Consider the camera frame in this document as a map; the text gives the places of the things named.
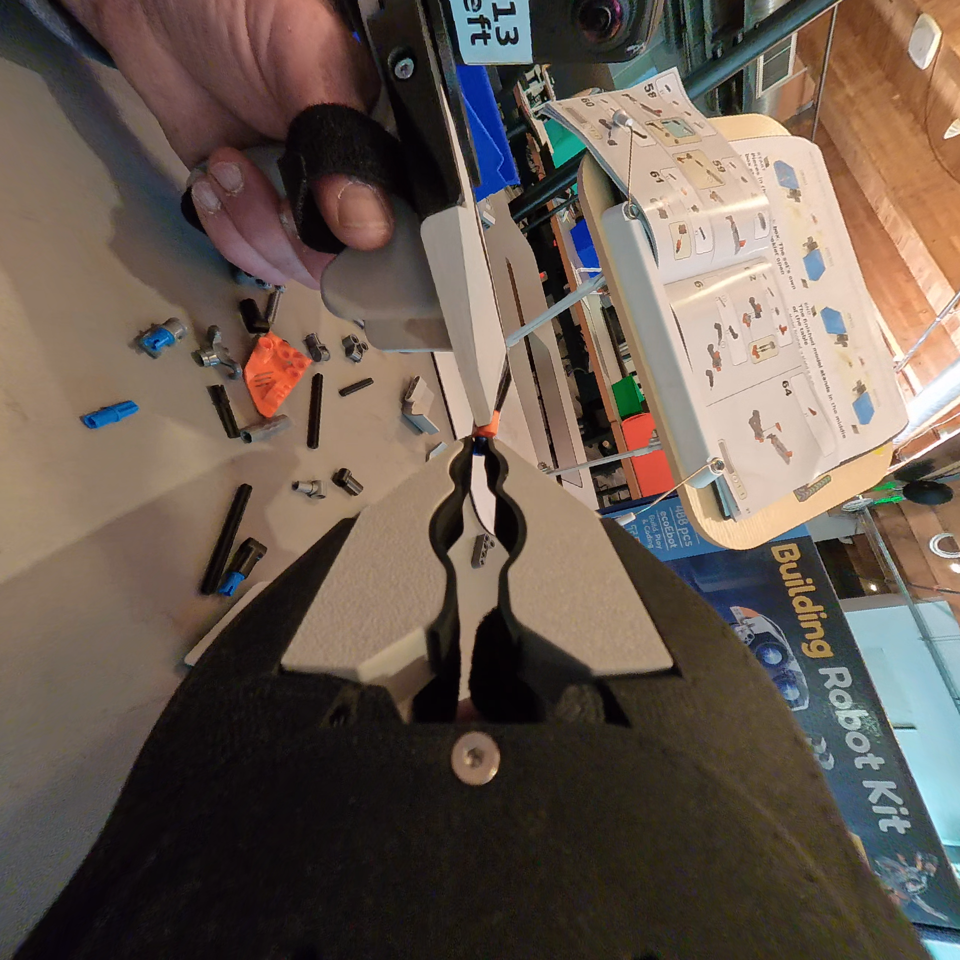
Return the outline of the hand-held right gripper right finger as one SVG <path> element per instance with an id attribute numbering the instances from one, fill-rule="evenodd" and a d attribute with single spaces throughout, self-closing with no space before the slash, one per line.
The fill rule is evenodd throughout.
<path id="1" fill-rule="evenodd" d="M 596 511 L 502 442 L 486 449 L 498 585 L 517 677 L 540 699 L 671 669 L 671 654 Z"/>

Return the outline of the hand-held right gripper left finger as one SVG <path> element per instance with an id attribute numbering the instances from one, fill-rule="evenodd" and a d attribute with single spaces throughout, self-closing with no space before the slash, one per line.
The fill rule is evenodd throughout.
<path id="1" fill-rule="evenodd" d="M 451 548 L 464 533 L 474 449 L 451 446 L 356 517 L 282 655 L 285 671 L 384 687 L 398 702 L 459 699 Z"/>

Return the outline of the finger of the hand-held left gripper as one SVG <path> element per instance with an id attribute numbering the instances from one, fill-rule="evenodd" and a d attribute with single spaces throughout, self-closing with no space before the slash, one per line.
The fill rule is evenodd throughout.
<path id="1" fill-rule="evenodd" d="M 493 423 L 498 434 L 511 374 L 476 205 L 427 217 L 420 235 L 474 428 Z"/>

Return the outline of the black connector with blue pin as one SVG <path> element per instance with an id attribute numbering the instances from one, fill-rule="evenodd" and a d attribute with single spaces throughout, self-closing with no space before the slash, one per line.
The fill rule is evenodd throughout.
<path id="1" fill-rule="evenodd" d="M 268 547 L 259 540 L 248 537 L 237 547 L 230 564 L 225 570 L 217 594 L 231 597 L 244 583 L 268 552 Z"/>

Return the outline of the blue plastic bin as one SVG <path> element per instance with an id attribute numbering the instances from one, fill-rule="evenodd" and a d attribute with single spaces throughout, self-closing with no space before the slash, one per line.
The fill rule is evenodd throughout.
<path id="1" fill-rule="evenodd" d="M 506 186 L 518 185 L 520 176 L 487 69 L 457 65 L 457 77 L 478 162 L 480 182 L 473 194 L 480 203 Z"/>

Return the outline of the person's left hand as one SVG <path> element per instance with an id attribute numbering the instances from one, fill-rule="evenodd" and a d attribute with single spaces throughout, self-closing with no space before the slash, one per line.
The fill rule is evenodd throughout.
<path id="1" fill-rule="evenodd" d="M 319 290 L 330 257 L 297 235 L 290 203 L 245 150 L 282 141 L 308 107 L 371 114 L 374 61 L 330 2 L 67 1 L 111 56 L 176 155 L 202 169 L 190 195 L 234 266 Z"/>

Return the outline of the orange triangular panel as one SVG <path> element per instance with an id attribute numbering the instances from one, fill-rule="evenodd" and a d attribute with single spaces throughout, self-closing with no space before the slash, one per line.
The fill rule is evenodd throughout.
<path id="1" fill-rule="evenodd" d="M 274 417 L 312 360 L 289 342 L 270 332 L 256 338 L 243 378 L 257 412 Z"/>

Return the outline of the light grey long bar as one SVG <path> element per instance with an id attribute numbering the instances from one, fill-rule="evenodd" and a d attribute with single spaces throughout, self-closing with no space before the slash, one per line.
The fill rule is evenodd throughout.
<path id="1" fill-rule="evenodd" d="M 257 582 L 250 586 L 248 590 L 240 597 L 230 609 L 219 619 L 219 621 L 200 639 L 200 641 L 183 658 L 183 665 L 192 668 L 197 665 L 201 657 L 210 648 L 210 645 L 226 630 L 234 619 L 239 617 L 246 610 L 246 607 L 254 602 L 260 594 L 268 587 L 270 582 Z"/>

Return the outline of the medium black axle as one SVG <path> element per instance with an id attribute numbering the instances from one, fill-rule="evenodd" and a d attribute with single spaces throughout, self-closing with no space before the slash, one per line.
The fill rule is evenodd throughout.
<path id="1" fill-rule="evenodd" d="M 215 594 L 224 577 L 227 561 L 234 548 L 234 541 L 239 526 L 249 504 L 253 487 L 250 484 L 237 486 L 231 500 L 218 538 L 211 553 L 206 570 L 199 585 L 199 593 L 203 596 Z"/>

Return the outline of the red flat object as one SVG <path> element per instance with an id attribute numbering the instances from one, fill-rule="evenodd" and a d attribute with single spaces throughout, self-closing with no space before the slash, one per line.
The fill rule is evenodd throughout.
<path id="1" fill-rule="evenodd" d="M 628 450 L 650 447 L 656 435 L 653 414 L 635 414 L 624 419 L 622 431 Z M 673 485 L 666 453 L 657 449 L 630 459 L 636 483 L 642 497 L 654 497 L 667 492 Z"/>

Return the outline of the robot kit box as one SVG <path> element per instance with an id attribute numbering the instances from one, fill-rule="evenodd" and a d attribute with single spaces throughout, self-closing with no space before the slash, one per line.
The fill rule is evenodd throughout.
<path id="1" fill-rule="evenodd" d="M 723 549 L 678 497 L 610 513 L 738 635 L 797 720 L 846 826 L 911 923 L 958 932 L 958 879 L 804 525 Z"/>

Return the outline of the instruction booklet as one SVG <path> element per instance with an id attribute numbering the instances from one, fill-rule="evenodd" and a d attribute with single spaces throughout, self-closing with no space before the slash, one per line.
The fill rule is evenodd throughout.
<path id="1" fill-rule="evenodd" d="M 744 520 L 883 446 L 908 414 L 822 152 L 733 142 L 675 69 L 547 102 L 624 194 L 601 216 L 679 420 L 681 475 L 718 459 Z"/>

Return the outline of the light grey bracket piece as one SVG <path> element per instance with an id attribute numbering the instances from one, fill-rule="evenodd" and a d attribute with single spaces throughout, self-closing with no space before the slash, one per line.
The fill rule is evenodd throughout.
<path id="1" fill-rule="evenodd" d="M 434 400 L 435 393 L 422 376 L 410 380 L 401 400 L 401 414 L 420 434 L 439 434 L 439 427 L 429 416 Z"/>

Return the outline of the black ceiling rail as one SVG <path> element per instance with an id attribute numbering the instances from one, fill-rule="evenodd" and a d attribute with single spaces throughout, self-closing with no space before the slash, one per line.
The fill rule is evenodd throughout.
<path id="1" fill-rule="evenodd" d="M 683 80 L 690 100 L 726 82 L 771 47 L 802 29 L 837 1 L 788 1 L 743 34 L 741 41 L 719 58 L 698 67 Z"/>

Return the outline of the silver ventilation duct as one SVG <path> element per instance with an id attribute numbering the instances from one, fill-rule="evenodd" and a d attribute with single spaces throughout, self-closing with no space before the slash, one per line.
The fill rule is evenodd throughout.
<path id="1" fill-rule="evenodd" d="M 952 409 L 959 399 L 959 368 L 957 359 L 932 381 L 925 385 L 907 404 L 908 422 L 893 440 L 900 447 L 917 434 L 925 432 L 942 414 Z"/>

